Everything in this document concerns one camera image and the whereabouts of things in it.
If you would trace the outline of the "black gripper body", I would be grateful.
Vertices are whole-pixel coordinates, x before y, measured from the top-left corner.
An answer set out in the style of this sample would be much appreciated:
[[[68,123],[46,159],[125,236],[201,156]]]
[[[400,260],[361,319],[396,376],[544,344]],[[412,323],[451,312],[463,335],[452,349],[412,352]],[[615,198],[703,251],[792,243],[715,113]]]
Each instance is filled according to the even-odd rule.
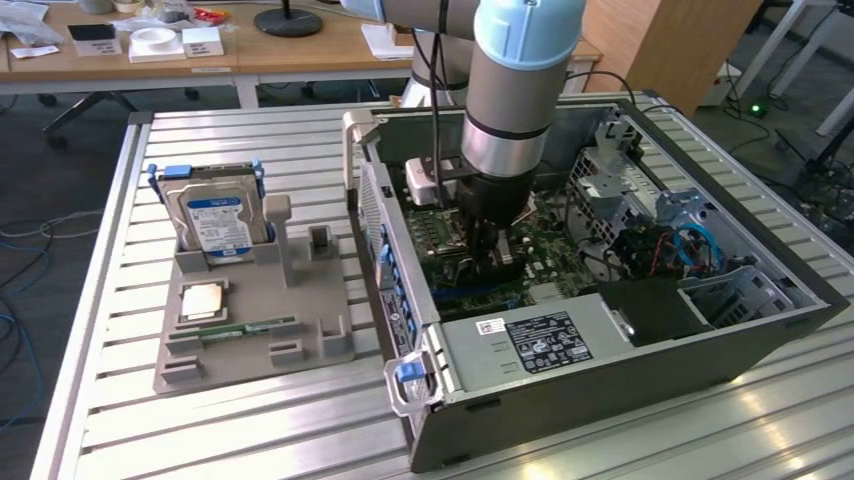
[[[509,226],[527,205],[533,181],[533,171],[513,177],[485,174],[464,177],[456,194],[463,216],[495,226]]]

